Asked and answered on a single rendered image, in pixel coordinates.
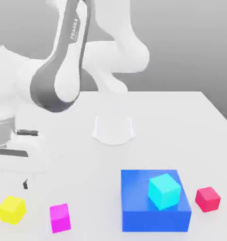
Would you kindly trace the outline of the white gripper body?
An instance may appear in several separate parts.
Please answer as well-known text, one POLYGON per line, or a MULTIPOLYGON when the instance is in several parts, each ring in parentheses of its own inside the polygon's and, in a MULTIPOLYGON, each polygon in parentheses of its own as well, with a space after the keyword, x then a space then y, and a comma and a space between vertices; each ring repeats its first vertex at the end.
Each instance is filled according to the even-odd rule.
POLYGON ((11 141, 0 149, 0 172, 41 174, 47 169, 46 149, 39 140, 11 141))

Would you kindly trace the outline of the small yellow cube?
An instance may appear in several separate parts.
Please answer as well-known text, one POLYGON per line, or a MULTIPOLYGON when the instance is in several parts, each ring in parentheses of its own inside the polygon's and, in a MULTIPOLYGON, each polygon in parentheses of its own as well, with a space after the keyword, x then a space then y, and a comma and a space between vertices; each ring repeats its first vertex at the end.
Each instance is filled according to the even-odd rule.
POLYGON ((17 225, 26 214, 25 200, 15 196, 8 196, 0 204, 0 220, 17 225))

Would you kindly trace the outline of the small magenta cube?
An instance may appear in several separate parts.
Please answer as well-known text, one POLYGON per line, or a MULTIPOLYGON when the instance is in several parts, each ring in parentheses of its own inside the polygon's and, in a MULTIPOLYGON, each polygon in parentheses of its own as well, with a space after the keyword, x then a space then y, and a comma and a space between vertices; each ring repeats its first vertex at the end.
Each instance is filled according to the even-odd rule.
POLYGON ((59 233, 71 229, 70 214, 67 203, 50 206, 49 212, 52 233, 59 233))

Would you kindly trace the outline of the small cyan cube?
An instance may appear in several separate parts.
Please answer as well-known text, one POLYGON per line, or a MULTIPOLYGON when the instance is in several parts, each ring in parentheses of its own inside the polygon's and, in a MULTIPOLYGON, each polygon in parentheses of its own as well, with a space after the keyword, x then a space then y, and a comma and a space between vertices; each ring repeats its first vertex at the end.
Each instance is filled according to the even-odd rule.
POLYGON ((148 198, 158 210, 177 205, 180 199, 180 191, 180 185, 168 173, 149 179, 148 198))

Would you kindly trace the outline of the small red cube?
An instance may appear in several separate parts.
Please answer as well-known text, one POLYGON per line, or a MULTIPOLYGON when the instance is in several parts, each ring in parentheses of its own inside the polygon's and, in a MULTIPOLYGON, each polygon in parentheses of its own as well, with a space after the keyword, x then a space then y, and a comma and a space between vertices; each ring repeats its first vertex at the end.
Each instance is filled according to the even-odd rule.
POLYGON ((200 188, 196 192, 195 202, 202 212, 215 211, 219 208, 221 197, 212 187, 200 188))

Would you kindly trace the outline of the large blue box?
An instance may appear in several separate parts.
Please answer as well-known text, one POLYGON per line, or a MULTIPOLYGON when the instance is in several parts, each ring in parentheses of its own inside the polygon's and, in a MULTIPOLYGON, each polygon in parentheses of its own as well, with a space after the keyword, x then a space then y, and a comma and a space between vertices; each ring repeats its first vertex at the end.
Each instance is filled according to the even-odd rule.
POLYGON ((121 201, 124 232, 188 231, 192 211, 177 170, 122 170, 121 201), (180 185, 180 198, 159 210, 148 197, 149 179, 166 173, 180 185))

